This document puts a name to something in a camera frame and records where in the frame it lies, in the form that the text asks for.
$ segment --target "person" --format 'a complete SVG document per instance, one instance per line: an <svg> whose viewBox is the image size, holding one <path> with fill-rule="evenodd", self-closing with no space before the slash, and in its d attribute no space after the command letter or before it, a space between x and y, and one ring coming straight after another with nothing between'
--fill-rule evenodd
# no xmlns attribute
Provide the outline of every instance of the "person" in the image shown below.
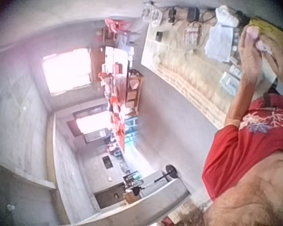
<svg viewBox="0 0 283 226"><path fill-rule="evenodd" d="M266 93L252 101L263 54L256 49L258 38L273 53L282 48L258 36L256 28L244 28L239 49L243 76L202 174L213 203L205 212L195 208L178 226L283 225L283 96Z"/></svg>

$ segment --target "white cloth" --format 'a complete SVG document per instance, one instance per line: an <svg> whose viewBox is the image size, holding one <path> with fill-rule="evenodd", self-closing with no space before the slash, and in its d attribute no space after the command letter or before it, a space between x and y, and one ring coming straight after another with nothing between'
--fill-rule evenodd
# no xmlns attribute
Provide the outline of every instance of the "white cloth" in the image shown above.
<svg viewBox="0 0 283 226"><path fill-rule="evenodd" d="M230 62L233 42L233 28L215 25L209 30L205 53L219 62Z"/></svg>

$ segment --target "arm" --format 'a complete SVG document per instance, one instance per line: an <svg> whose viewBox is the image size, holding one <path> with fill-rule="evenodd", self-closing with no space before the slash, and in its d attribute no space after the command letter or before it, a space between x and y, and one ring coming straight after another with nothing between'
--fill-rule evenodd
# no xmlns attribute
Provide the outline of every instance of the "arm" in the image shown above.
<svg viewBox="0 0 283 226"><path fill-rule="evenodd" d="M250 107L255 93L257 79L248 80L248 75L243 75L240 81L237 95L234 97L225 118L225 126L239 127L240 122Z"/></svg>
<svg viewBox="0 0 283 226"><path fill-rule="evenodd" d="M255 48L258 31L245 27L240 38L240 56L243 76L238 92L234 97L225 119L225 126L239 127L242 118L250 107L255 93L256 83L261 73L261 53Z"/></svg>

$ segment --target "window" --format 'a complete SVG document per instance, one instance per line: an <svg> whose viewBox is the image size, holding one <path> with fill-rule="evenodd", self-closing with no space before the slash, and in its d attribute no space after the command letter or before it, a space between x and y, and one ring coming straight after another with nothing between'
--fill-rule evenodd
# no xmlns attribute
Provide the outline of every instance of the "window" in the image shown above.
<svg viewBox="0 0 283 226"><path fill-rule="evenodd" d="M76 120L77 126L83 134L89 134L111 126L110 112L104 111L98 114L86 116Z"/></svg>
<svg viewBox="0 0 283 226"><path fill-rule="evenodd" d="M45 56L43 69L52 96L91 83L91 60L86 48Z"/></svg>

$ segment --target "plastic chair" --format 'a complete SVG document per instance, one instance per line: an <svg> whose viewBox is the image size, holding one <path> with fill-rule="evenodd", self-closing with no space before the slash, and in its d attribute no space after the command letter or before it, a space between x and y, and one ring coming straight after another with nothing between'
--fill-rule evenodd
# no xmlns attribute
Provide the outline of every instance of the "plastic chair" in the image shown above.
<svg viewBox="0 0 283 226"><path fill-rule="evenodd" d="M109 32L113 32L113 33L119 33L120 31L130 32L129 30L122 28L124 25L129 23L128 21L118 21L118 20L112 20L112 19L106 18L105 23L109 29Z"/></svg>

